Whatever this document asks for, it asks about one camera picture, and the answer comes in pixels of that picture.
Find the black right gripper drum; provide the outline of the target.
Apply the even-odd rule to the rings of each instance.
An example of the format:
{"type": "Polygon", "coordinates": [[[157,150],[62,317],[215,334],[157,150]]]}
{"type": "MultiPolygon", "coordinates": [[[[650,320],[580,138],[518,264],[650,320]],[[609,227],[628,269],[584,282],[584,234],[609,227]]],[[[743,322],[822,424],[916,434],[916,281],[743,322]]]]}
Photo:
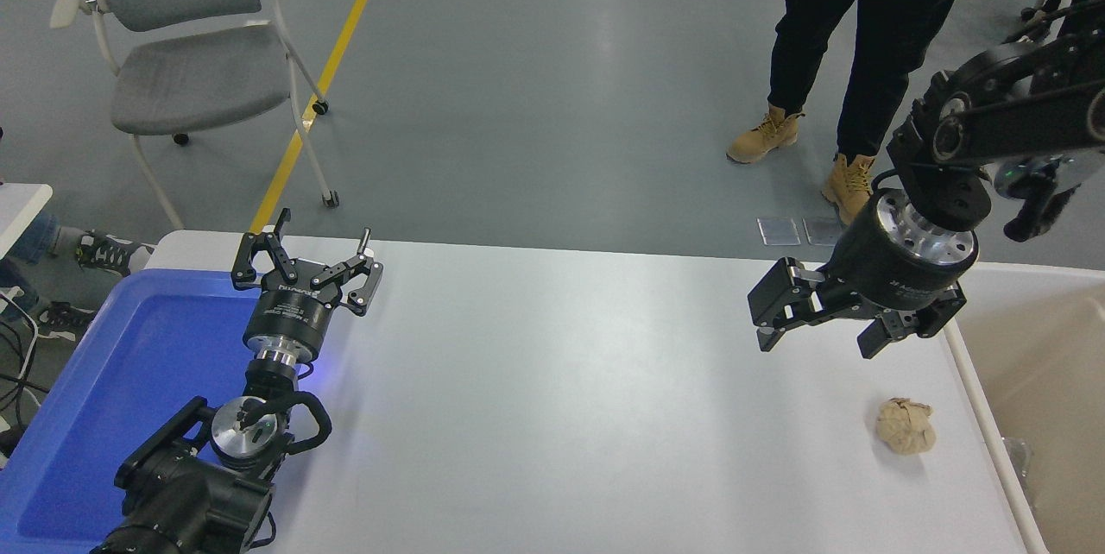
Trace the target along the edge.
{"type": "Polygon", "coordinates": [[[968,268],[967,232],[901,236],[887,211],[865,209],[841,236],[827,274],[880,307],[927,306],[968,268]]]}

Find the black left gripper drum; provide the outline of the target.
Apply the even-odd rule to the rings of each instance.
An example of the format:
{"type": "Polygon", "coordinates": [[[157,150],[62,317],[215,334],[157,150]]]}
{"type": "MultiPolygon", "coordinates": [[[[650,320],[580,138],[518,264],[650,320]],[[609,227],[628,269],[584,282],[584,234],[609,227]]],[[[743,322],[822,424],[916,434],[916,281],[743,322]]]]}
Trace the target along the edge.
{"type": "Polygon", "coordinates": [[[288,284],[278,274],[265,276],[243,342],[254,353],[284,349],[297,362],[314,362],[339,302],[335,284],[313,289],[309,278],[288,284]]]}

